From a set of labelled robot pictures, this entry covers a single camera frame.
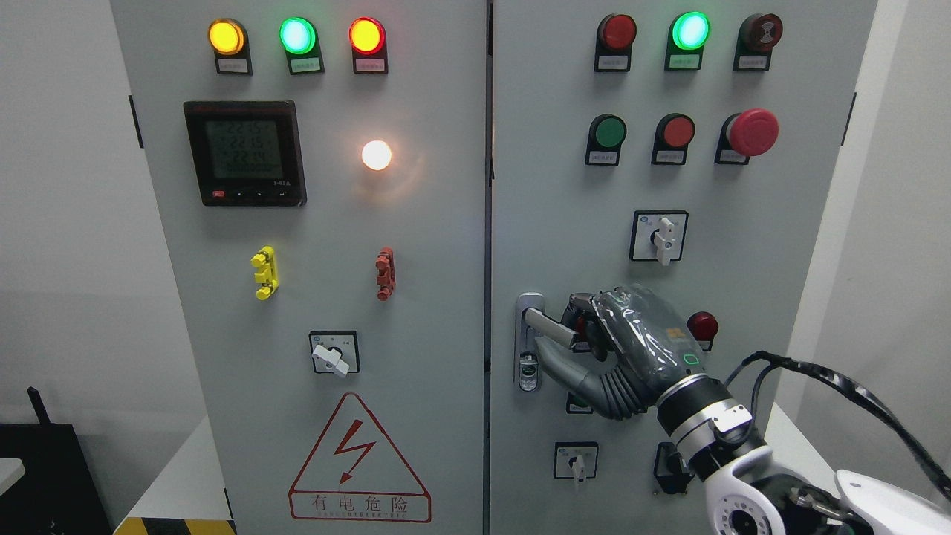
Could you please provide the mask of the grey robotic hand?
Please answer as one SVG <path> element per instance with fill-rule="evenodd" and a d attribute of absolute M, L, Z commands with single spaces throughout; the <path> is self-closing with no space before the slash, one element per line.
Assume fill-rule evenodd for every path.
<path fill-rule="evenodd" d="M 656 406 L 657 419 L 672 433 L 703 407 L 730 398 L 726 386 L 707 375 L 702 349 L 682 318 L 644 285 L 573 294 L 566 312 L 555 338 L 541 331 L 534 339 L 538 360 L 547 376 L 598 415 L 622 421 Z M 571 359 L 579 319 L 594 354 L 615 354 L 609 370 L 590 370 Z"/>

